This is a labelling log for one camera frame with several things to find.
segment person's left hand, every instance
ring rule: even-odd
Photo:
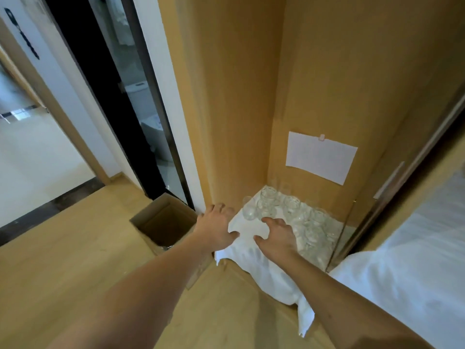
[[[228,224],[234,217],[234,209],[224,203],[210,205],[204,214],[197,217],[194,234],[199,237],[208,252],[220,251],[239,237],[239,232],[228,232]]]

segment open cardboard box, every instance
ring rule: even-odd
[[[130,220],[155,255],[181,242],[193,232],[196,221],[195,211],[168,193],[162,194]],[[212,260],[212,256],[208,255],[201,262],[187,283],[187,289],[194,285]]]

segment person's left arm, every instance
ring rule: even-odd
[[[49,349],[152,349],[184,287],[205,257],[239,236],[228,233],[234,216],[223,203],[197,218],[194,232],[113,286],[91,313],[57,337]]]

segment forearm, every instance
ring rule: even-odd
[[[300,288],[337,348],[364,347],[370,340],[379,340],[378,346],[390,340],[397,347],[413,343],[416,348],[430,348],[403,323],[298,253],[284,257],[279,266]]]
[[[190,234],[111,288],[102,303],[51,348],[62,344],[68,348],[153,348],[189,278],[208,253],[199,237]]]

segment hand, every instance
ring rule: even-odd
[[[228,232],[228,224],[234,217],[234,209],[224,203],[209,206],[204,214],[197,217],[194,235],[206,251],[223,250],[239,237],[237,231]]]
[[[287,225],[281,218],[264,217],[262,222],[270,228],[268,239],[255,235],[253,240],[269,260],[279,266],[289,256],[298,255],[297,241],[290,225]]]

